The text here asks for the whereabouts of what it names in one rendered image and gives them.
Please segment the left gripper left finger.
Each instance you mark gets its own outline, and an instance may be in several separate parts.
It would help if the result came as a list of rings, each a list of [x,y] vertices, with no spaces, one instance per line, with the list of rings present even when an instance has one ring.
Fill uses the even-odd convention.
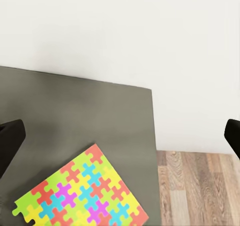
[[[26,139],[22,119],[0,124],[0,179]]]

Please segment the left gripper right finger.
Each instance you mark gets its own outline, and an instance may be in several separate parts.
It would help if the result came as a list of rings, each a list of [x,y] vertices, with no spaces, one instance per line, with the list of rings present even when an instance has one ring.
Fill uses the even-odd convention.
[[[228,119],[224,137],[240,159],[240,121],[235,119]]]

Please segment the jigsaw puzzle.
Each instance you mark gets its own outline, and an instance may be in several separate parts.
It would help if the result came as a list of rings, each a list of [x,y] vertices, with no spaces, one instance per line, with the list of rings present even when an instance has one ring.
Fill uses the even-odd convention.
[[[14,202],[33,226],[143,226],[149,218],[94,144]]]

